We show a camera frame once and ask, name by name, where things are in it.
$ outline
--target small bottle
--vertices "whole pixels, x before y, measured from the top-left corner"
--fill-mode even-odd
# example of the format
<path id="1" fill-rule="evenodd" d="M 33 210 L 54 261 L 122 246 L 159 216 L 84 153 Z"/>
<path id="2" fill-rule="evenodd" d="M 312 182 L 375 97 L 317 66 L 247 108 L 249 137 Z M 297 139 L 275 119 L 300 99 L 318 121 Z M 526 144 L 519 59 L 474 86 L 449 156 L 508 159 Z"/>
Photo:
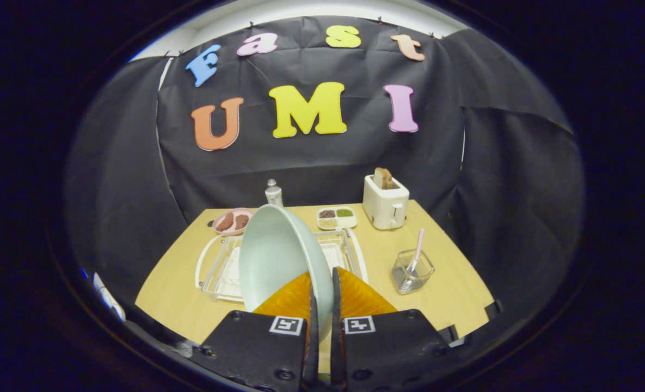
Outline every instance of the small bottle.
<path id="1" fill-rule="evenodd" d="M 265 191 L 265 196 L 267 196 L 267 202 L 269 204 L 275 204 L 283 208 L 283 198 L 281 196 L 281 188 L 277 186 L 277 182 L 274 179 L 267 181 L 269 186 Z"/>

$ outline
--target blue letter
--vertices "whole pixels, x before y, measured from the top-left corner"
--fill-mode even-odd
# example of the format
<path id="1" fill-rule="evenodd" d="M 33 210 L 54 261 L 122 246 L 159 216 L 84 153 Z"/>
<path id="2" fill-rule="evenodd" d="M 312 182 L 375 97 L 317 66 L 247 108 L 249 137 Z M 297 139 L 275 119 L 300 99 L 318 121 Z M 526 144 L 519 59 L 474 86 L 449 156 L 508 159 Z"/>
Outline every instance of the blue letter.
<path id="1" fill-rule="evenodd" d="M 192 71 L 196 78 L 196 82 L 194 83 L 195 87 L 201 86 L 208 78 L 216 73 L 216 67 L 211 68 L 209 65 L 215 65 L 218 61 L 218 56 L 214 52 L 219 49 L 220 45 L 211 45 L 210 48 L 206 49 L 196 59 L 191 60 L 187 64 L 186 69 Z"/>

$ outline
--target white toaster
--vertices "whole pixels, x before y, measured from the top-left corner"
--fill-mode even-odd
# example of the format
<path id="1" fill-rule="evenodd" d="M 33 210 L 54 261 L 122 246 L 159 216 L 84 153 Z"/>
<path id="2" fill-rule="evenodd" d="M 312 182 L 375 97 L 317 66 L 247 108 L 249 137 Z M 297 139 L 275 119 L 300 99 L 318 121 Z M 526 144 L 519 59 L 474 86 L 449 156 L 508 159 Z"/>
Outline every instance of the white toaster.
<path id="1" fill-rule="evenodd" d="M 364 211 L 379 230 L 401 228 L 407 215 L 409 191 L 395 178 L 392 183 L 392 189 L 381 189 L 372 174 L 364 178 Z"/>

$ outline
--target dish rack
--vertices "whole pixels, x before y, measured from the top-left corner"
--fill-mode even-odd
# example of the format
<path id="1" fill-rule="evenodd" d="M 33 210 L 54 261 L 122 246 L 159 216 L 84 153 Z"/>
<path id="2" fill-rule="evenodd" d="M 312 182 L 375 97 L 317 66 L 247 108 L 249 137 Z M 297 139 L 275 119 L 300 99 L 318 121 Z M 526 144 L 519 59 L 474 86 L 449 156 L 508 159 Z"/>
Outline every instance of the dish rack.
<path id="1" fill-rule="evenodd" d="M 335 231 L 320 231 L 313 233 L 317 243 L 327 259 L 330 268 L 339 266 L 368 283 L 365 270 L 364 255 L 359 246 L 359 241 L 351 229 Z M 205 280 L 199 279 L 202 261 L 208 249 L 215 241 L 221 243 L 218 256 L 208 270 Z M 195 286 L 200 291 L 207 293 L 211 299 L 243 302 L 240 290 L 238 258 L 242 236 L 216 236 L 205 246 L 202 251 L 194 275 Z"/>

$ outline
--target letter m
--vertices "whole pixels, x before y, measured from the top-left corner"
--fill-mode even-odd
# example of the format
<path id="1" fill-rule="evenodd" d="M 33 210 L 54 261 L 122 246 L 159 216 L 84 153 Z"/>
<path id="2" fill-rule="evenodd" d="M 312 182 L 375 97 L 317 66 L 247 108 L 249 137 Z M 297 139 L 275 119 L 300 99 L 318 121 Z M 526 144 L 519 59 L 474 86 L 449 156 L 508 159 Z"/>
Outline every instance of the letter m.
<path id="1" fill-rule="evenodd" d="M 318 115 L 320 121 L 315 127 L 315 132 L 327 134 L 347 131 L 347 124 L 342 122 L 342 91 L 344 84 L 320 83 L 308 102 L 293 86 L 280 86 L 270 90 L 269 96 L 277 102 L 277 129 L 273 131 L 274 137 L 296 135 L 297 129 L 291 124 L 291 118 L 303 133 L 308 134 Z"/>

